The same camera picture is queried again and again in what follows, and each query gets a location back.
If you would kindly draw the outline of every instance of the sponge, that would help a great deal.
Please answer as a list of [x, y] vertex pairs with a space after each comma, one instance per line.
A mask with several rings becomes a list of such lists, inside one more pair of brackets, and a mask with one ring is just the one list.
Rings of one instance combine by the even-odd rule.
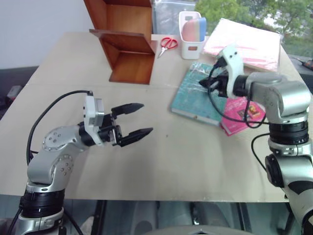
[[202, 42], [205, 38], [206, 18], [192, 19], [182, 27], [182, 38], [187, 42]]

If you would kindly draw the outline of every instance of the pen holder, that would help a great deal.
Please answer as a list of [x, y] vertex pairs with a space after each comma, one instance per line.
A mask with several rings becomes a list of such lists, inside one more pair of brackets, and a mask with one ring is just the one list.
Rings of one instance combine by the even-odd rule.
[[185, 60], [198, 60], [203, 48], [204, 39], [200, 42], [185, 41], [182, 36], [183, 26], [192, 19], [200, 19], [201, 14], [197, 11], [181, 11], [179, 13], [179, 34], [181, 39], [181, 57]]

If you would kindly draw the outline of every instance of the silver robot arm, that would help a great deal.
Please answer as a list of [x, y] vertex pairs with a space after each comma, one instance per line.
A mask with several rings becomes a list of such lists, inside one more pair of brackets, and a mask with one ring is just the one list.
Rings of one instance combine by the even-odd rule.
[[78, 155], [90, 146], [104, 146], [105, 142], [121, 147], [148, 135], [152, 128], [140, 129], [123, 137], [115, 120], [120, 114], [129, 114], [143, 107], [131, 103], [112, 108], [104, 113], [101, 99], [86, 96], [84, 121], [74, 126], [58, 127], [43, 140], [41, 151], [30, 161], [28, 182], [21, 197], [16, 235], [46, 231], [61, 234], [59, 227], [64, 214], [63, 200], [74, 163]]
[[282, 188], [289, 199], [303, 234], [313, 232], [313, 146], [308, 134], [311, 93], [299, 81], [289, 81], [274, 72], [244, 75], [243, 63], [236, 48], [226, 47], [218, 55], [215, 68], [226, 72], [201, 85], [219, 91], [219, 96], [246, 96], [262, 104], [269, 122], [266, 157], [268, 180]]

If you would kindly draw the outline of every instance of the beige tabletop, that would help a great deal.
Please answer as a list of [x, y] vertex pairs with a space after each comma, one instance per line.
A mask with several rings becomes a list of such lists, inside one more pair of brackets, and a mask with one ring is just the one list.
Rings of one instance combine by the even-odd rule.
[[[153, 35], [154, 40], [161, 37]], [[207, 55], [200, 61], [213, 63]], [[155, 60], [150, 85], [111, 83], [111, 69], [98, 39], [89, 33], [66, 33], [0, 121], [0, 193], [23, 194], [27, 137], [42, 111], [66, 92], [88, 89], [103, 99], [107, 113], [117, 105], [144, 103], [139, 111], [118, 117], [124, 135], [139, 128], [154, 130], [123, 148], [107, 144], [82, 153], [75, 162], [66, 198], [284, 201], [283, 192], [268, 182], [250, 149], [252, 138], [268, 132], [267, 126], [227, 137], [218, 127], [169, 111], [191, 63], [181, 59], [178, 47]], [[280, 72], [302, 81], [282, 48]], [[51, 129], [81, 122], [83, 104], [84, 95], [75, 94], [56, 105], [38, 125], [32, 150], [41, 148], [44, 135]], [[270, 153], [267, 138], [259, 139], [255, 149], [264, 161]]]

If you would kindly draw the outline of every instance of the pink notebook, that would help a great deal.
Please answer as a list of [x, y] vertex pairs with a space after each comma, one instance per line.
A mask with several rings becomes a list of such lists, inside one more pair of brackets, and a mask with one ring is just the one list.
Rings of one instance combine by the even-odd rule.
[[[244, 120], [246, 103], [247, 101], [245, 97], [238, 99], [227, 99], [224, 114], [230, 118], [232, 117], [235, 119]], [[265, 112], [257, 103], [250, 102], [250, 107], [248, 109], [249, 121], [261, 121], [264, 117], [264, 114]], [[243, 122], [230, 121], [226, 118], [222, 118], [221, 127], [225, 130], [225, 133], [228, 136], [234, 135], [248, 128], [247, 125]]]
[[235, 44], [246, 66], [263, 71], [278, 70], [280, 34], [221, 18], [203, 51], [217, 55], [229, 44]]

